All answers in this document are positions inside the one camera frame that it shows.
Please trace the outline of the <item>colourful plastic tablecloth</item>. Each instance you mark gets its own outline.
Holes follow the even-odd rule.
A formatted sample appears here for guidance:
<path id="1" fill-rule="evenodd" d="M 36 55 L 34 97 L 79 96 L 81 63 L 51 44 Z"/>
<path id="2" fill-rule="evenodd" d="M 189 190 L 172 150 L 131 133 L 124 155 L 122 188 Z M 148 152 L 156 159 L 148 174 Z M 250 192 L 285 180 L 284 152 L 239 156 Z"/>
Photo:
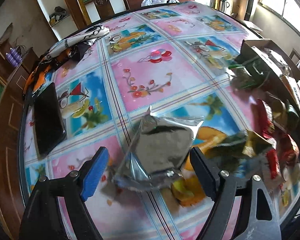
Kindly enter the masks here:
<path id="1" fill-rule="evenodd" d="M 40 176 L 63 177 L 100 146 L 109 150 L 110 165 L 117 164 L 150 105 L 158 115 L 204 116 L 204 128 L 226 135 L 245 128 L 261 133 L 254 105 L 263 91 L 230 87 L 225 68 L 234 63 L 243 40 L 261 45 L 262 37 L 194 1 L 141 9 L 100 23 L 110 34 L 95 41 L 78 63 L 69 60 L 47 74 L 45 86 L 55 83 L 61 112 L 72 103 L 89 106 L 78 118 L 74 111 L 66 113 L 66 138 L 47 157 L 37 152 L 34 111 L 28 107 L 19 151 L 24 198 Z M 287 181 L 270 196 L 283 226 L 300 209 L 300 162 L 282 172 Z M 207 198 L 183 207 L 168 189 L 122 191 L 109 175 L 109 170 L 102 174 L 87 202 L 104 239 L 194 239 L 212 207 Z"/>

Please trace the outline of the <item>red candy bar packet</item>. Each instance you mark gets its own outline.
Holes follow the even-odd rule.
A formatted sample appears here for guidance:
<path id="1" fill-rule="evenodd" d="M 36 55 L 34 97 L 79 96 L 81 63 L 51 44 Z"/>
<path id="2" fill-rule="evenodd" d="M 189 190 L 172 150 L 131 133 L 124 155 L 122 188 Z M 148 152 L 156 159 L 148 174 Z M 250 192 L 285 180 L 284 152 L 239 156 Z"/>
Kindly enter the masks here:
<path id="1" fill-rule="evenodd" d="M 276 179 L 280 174 L 280 164 L 277 157 L 277 151 L 272 148 L 266 153 L 267 165 L 271 180 Z"/>

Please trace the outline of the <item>dark green snack bag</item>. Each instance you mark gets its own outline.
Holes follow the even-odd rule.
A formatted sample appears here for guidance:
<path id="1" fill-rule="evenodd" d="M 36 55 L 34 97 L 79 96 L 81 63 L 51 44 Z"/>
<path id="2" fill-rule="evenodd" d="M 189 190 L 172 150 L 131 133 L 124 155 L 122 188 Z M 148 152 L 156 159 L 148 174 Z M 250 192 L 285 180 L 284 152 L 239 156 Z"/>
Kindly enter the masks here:
<path id="1" fill-rule="evenodd" d="M 243 64 L 230 65 L 226 72 L 230 83 L 239 90 L 252 90 L 261 88 L 269 79 L 270 72 L 261 70 L 261 60 L 255 59 Z"/>

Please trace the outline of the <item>white plastic bag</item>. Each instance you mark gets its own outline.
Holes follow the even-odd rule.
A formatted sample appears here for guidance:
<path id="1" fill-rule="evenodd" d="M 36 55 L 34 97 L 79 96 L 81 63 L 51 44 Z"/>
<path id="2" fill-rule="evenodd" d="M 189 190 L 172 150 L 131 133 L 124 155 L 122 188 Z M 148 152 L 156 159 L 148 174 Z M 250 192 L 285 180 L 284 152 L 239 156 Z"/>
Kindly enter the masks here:
<path id="1" fill-rule="evenodd" d="M 179 3 L 179 0 L 143 0 L 141 2 L 142 7 L 157 5 L 157 4 L 168 4 L 168 3 Z"/>

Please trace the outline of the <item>purple bottles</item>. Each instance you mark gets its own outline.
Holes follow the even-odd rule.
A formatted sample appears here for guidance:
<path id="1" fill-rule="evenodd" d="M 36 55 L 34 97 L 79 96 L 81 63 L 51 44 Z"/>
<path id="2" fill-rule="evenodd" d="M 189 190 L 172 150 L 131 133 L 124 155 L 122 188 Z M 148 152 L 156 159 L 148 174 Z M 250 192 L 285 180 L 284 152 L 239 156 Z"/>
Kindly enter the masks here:
<path id="1" fill-rule="evenodd" d="M 6 53 L 6 59 L 13 67 L 18 67 L 23 61 L 15 48 L 10 48 Z"/>

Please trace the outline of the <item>dark red snack bag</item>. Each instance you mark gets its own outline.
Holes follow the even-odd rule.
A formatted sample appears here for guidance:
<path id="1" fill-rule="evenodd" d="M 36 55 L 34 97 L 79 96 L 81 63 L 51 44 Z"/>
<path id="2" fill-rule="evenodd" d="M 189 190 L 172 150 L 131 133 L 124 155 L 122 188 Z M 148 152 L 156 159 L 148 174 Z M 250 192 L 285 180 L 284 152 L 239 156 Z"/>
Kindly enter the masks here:
<path id="1" fill-rule="evenodd" d="M 295 166 L 298 162 L 299 147 L 292 137 L 284 134 L 279 140 L 279 161 L 282 165 Z"/>

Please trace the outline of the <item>electric kettle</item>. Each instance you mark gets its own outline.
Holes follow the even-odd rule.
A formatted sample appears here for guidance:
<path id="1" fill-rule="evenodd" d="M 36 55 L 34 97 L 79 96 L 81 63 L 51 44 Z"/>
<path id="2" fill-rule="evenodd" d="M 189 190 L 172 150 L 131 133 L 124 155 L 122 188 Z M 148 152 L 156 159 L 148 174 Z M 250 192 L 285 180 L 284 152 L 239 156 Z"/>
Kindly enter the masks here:
<path id="1" fill-rule="evenodd" d="M 230 3 L 227 0 L 219 0 L 218 10 L 226 13 L 226 10 L 230 7 Z"/>

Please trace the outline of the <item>patterned cloth bag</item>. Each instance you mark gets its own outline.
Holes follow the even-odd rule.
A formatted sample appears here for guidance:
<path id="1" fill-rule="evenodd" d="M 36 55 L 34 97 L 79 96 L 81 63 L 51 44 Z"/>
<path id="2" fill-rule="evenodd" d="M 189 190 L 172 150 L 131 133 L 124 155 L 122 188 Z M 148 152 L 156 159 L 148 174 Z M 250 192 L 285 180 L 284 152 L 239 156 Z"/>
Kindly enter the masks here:
<path id="1" fill-rule="evenodd" d="M 26 98 L 27 91 L 30 88 L 35 93 L 44 86 L 48 73 L 58 70 L 69 60 L 80 61 L 95 41 L 105 37 L 109 33 L 109 28 L 98 24 L 69 38 L 64 38 L 53 45 L 41 56 L 36 68 L 29 75 L 23 88 L 23 99 Z"/>

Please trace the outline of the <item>yellow triangular snack packet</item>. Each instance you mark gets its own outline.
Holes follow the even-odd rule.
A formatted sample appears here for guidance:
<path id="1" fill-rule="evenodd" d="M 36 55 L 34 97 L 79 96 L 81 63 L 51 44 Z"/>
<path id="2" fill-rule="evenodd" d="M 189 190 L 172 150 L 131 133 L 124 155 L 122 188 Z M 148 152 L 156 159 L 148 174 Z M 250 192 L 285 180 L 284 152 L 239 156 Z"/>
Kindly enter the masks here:
<path id="1" fill-rule="evenodd" d="M 299 123 L 299 115 L 289 100 L 283 102 L 275 95 L 267 93 L 267 103 L 271 108 L 275 126 L 286 133 L 296 129 Z"/>

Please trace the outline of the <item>cardboard box tray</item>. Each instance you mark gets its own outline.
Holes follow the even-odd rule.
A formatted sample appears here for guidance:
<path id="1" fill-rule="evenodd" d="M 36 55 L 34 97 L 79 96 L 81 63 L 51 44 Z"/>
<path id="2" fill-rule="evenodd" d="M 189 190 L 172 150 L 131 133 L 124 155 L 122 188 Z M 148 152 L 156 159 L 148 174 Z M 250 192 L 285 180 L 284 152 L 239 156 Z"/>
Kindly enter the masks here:
<path id="1" fill-rule="evenodd" d="M 266 81 L 266 85 L 269 86 L 268 91 L 277 96 L 283 102 L 288 100 L 295 109 L 299 119 L 295 122 L 295 131 L 292 133 L 292 138 L 296 141 L 300 149 L 300 105 L 293 97 L 292 91 L 289 90 L 289 88 L 282 81 L 283 72 L 262 51 L 262 49 L 265 48 L 271 49 L 282 56 L 291 69 L 293 77 L 296 77 L 297 80 L 300 80 L 300 71 L 296 65 L 285 54 L 285 52 L 270 39 L 262 38 L 259 40 L 243 40 L 240 55 L 237 57 L 237 59 L 242 62 L 252 60 L 253 58 L 260 60 L 261 63 L 256 66 L 256 69 L 259 72 L 266 72 L 269 74 L 268 81 Z"/>

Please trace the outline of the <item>yellow green small bag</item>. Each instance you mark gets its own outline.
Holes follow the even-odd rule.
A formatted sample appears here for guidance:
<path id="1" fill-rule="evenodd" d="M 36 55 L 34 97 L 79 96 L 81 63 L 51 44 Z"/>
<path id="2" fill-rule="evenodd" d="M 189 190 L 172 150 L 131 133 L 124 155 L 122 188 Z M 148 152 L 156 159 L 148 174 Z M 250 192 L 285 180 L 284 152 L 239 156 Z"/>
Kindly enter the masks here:
<path id="1" fill-rule="evenodd" d="M 271 143 L 254 131 L 241 130 L 227 136 L 204 155 L 212 160 L 219 169 L 227 170 L 238 177 L 245 177 L 249 172 L 259 169 L 260 157 L 273 149 Z"/>

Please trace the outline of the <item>small silver foil bag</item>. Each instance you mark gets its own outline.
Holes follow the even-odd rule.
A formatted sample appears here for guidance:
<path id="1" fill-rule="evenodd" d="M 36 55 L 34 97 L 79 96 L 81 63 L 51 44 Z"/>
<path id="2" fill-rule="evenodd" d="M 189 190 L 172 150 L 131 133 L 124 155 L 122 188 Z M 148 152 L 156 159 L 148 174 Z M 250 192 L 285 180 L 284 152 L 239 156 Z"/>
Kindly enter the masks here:
<path id="1" fill-rule="evenodd" d="M 147 109 L 125 157 L 113 175 L 118 187 L 143 192 L 158 190 L 181 177 L 203 117 L 156 116 Z"/>

